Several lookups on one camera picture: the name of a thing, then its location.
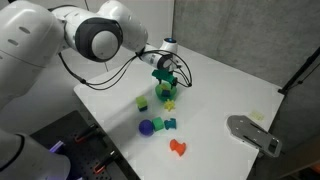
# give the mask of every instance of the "white table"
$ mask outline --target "white table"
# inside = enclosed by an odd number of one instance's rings
[[[256,123],[269,130],[283,100],[279,87],[181,46],[178,54],[191,68],[193,87],[178,86],[176,109],[171,112],[156,97],[158,81],[151,77],[153,68],[140,60],[109,90],[94,91],[84,85],[74,90],[141,179],[246,179],[258,150],[231,136],[226,120],[229,115],[258,111],[264,120]],[[106,80],[114,72],[91,81]],[[149,104],[143,113],[135,104],[140,95]],[[158,116],[176,118],[177,130],[141,136],[139,122]],[[169,148],[173,138],[187,144],[182,157]]]

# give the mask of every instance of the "green cube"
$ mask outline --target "green cube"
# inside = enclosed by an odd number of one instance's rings
[[[159,131],[164,128],[164,123],[163,123],[161,117],[154,118],[152,120],[152,124],[153,124],[154,131]]]
[[[147,99],[144,96],[137,97],[136,103],[137,103],[139,109],[142,109],[142,108],[148,106]]]

